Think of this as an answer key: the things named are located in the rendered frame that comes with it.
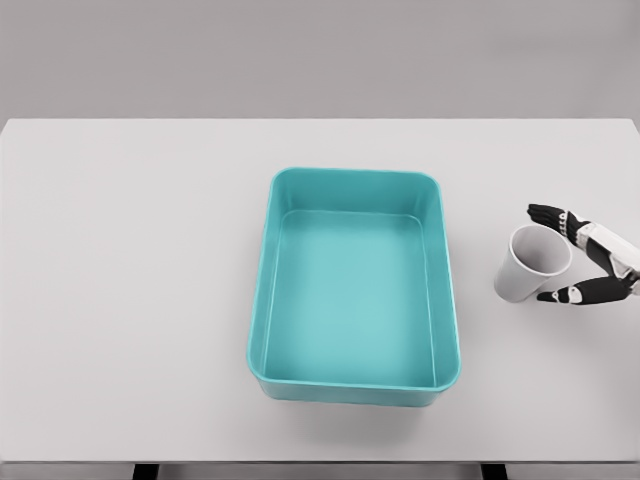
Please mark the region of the white paper cup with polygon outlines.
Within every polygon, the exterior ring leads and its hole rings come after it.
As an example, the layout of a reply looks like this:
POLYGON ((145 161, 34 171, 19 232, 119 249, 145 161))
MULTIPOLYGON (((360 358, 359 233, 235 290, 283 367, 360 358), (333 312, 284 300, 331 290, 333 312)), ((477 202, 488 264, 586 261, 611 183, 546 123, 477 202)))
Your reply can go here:
POLYGON ((564 274, 571 263, 571 247, 560 233, 539 224, 521 226, 510 235, 494 290, 505 301, 521 302, 564 274))

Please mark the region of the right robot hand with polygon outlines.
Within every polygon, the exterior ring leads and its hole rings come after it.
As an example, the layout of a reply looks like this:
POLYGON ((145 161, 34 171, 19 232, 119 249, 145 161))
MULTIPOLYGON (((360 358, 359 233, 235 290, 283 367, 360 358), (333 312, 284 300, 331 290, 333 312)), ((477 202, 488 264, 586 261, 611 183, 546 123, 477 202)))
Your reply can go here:
POLYGON ((583 219, 570 210, 554 206, 530 204, 530 219, 549 227, 566 238, 573 246, 604 270, 606 275, 541 292, 541 302, 595 305, 640 296, 640 248, 632 245, 608 228, 583 219))

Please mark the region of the teal rectangular plastic basket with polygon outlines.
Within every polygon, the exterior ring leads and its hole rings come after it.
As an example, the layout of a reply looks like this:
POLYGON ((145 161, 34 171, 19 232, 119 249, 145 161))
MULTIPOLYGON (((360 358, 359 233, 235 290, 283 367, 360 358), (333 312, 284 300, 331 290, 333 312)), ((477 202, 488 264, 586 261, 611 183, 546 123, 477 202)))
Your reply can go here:
POLYGON ((276 400, 425 407, 461 352, 441 189, 422 172, 272 179, 246 349, 276 400))

